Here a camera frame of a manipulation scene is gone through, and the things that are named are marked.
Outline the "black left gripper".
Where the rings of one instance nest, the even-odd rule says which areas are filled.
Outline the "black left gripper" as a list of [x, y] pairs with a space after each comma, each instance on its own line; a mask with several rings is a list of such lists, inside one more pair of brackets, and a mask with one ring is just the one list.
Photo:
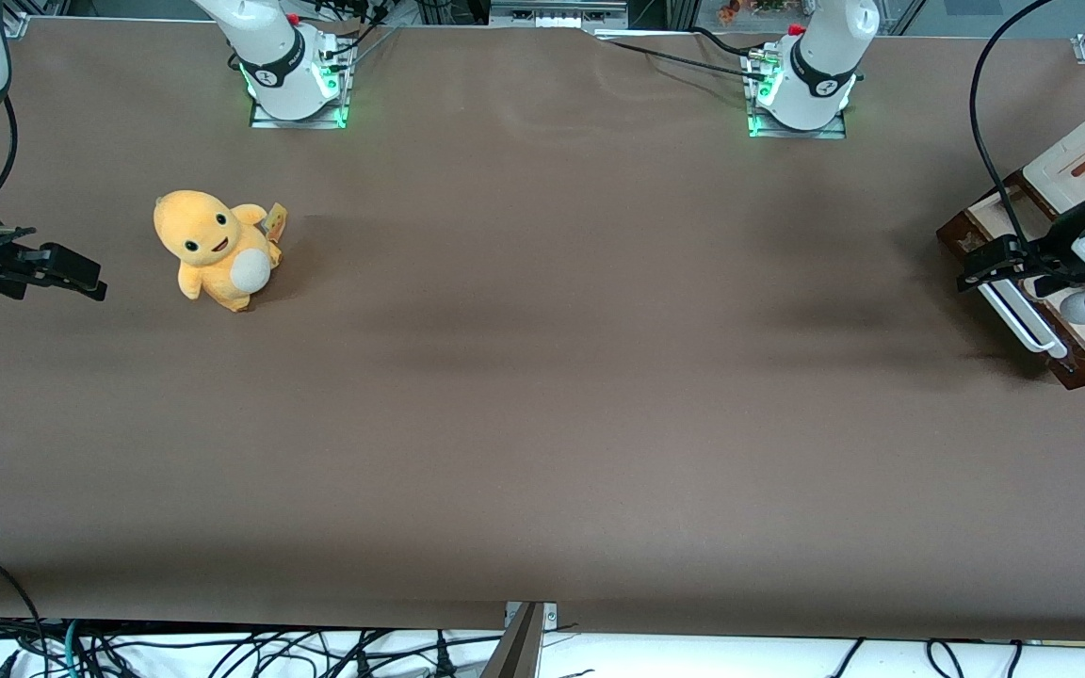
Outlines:
[[1085, 291], [1085, 263], [1073, 245], [1085, 232], [1085, 209], [1063, 212], [1054, 220], [1046, 235], [1030, 240], [1026, 253], [1019, 236], [995, 236], [962, 257], [962, 273], [957, 276], [957, 291], [972, 291], [983, 284], [1013, 282], [1024, 278], [1024, 287], [1034, 298], [1046, 298], [1063, 289]]

